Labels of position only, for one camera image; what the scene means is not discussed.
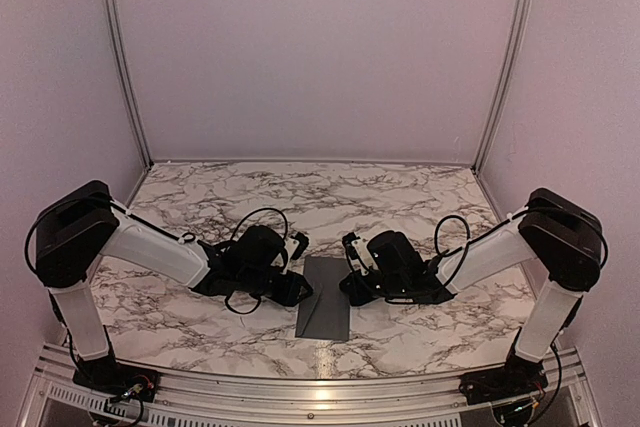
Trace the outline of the dark grey envelope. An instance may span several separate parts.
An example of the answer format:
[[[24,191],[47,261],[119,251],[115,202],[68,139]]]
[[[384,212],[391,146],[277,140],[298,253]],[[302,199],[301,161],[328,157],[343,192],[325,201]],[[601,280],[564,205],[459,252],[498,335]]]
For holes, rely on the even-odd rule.
[[[313,288],[299,304],[295,336],[346,342],[350,337],[350,304],[340,282],[350,273],[342,258],[307,256],[303,275]]]

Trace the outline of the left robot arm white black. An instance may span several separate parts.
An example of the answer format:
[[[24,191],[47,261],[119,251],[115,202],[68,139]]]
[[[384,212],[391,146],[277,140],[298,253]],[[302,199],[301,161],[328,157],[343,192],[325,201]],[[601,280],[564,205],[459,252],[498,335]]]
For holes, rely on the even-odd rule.
[[[157,372],[120,363],[89,285],[89,272],[105,258],[167,277],[206,297],[230,300],[237,292],[256,302],[294,307],[311,297],[306,278],[289,270],[308,238],[251,225],[243,234],[209,244],[187,232],[172,234],[116,202],[106,183],[93,180],[41,211],[24,241],[29,270],[47,289],[66,328],[76,384],[128,394],[150,392]]]

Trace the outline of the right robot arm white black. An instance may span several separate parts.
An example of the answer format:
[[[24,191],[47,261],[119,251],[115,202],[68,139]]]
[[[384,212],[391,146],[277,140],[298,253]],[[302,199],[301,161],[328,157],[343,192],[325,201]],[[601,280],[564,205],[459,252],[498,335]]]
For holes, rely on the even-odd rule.
[[[383,231],[370,240],[348,233],[342,247],[349,272],[339,290],[353,307],[376,300],[440,305],[507,269],[537,266],[544,280],[504,363],[462,375],[459,391],[475,405],[547,388],[544,357],[608,262],[600,220],[561,195],[538,188],[523,207],[487,232],[473,236],[469,227],[464,230],[461,246],[437,247],[429,260],[400,231]]]

